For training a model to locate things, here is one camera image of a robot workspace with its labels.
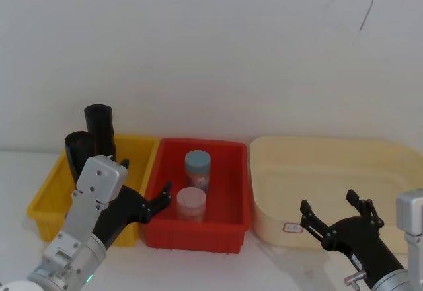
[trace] white table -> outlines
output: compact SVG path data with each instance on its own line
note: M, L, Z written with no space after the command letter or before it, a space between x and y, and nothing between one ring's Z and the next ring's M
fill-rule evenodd
M25 279L46 244L26 208L46 178L54 154L0 152L0 282ZM399 259L406 265L406 256ZM111 247L86 285L90 290L352 291L343 278L354 272L336 252L270 247L246 233L239 255ZM368 287L360 282L363 290Z

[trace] silver bracket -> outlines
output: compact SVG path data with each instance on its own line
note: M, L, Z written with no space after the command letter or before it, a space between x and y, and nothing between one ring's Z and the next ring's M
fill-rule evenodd
M103 155L88 158L72 192L73 203L63 228L43 253L43 269L56 276L71 270L70 262L88 243L100 213L118 197L127 173Z
M360 280L365 279L366 276L367 276L367 274L365 273L365 271L364 270L360 270L360 271L354 273L351 276L347 276L344 279L344 283L347 286L352 286L352 288L355 291L360 291L360 286L357 284L357 281L360 281Z
M414 291L423 290L423 190L411 190L397 197L397 227L405 231L408 243L408 277Z

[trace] cream plastic bin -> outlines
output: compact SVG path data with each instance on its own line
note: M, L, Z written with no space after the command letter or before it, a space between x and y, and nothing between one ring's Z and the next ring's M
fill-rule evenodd
M307 199L314 213L332 225L357 216L345 196L354 189L373 200L385 221L381 238L394 253L406 253L395 223L398 193L423 187L423 157L382 140L265 136L250 146L253 226L265 242L282 247L321 248L299 225Z

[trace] plastic jar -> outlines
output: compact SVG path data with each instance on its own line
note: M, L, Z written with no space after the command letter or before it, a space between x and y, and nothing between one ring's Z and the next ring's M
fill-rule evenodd
M196 187L186 187L176 196L176 207L180 220L202 222L206 211L206 194Z
M207 192L211 160L210 155L201 150L191 151L185 155L185 172L189 187L196 187Z

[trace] plastic bin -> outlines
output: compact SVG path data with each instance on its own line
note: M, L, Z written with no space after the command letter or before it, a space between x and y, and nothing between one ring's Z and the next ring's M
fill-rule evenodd
M143 136L115 136L118 162L130 160L125 185L144 194L159 139ZM63 226L65 213L69 210L75 189L66 154L62 153L56 161L44 184L28 207L28 216L36 220L38 231L44 241L51 241ZM138 224L126 226L114 242L115 246L131 247L139 237Z
M179 220L176 195L187 184L185 155L204 150L211 156L210 184L203 222ZM250 226L247 147L237 142L166 138L160 143L146 197L173 182L172 204L144 226L149 247L239 253Z
M253 226L267 243L321 249L299 225L307 199L314 213L332 225L358 216L345 196L354 189L372 199L385 221L381 238L394 253L406 253L404 233L396 227L395 198L423 184L423 157L382 140L266 136L250 146Z

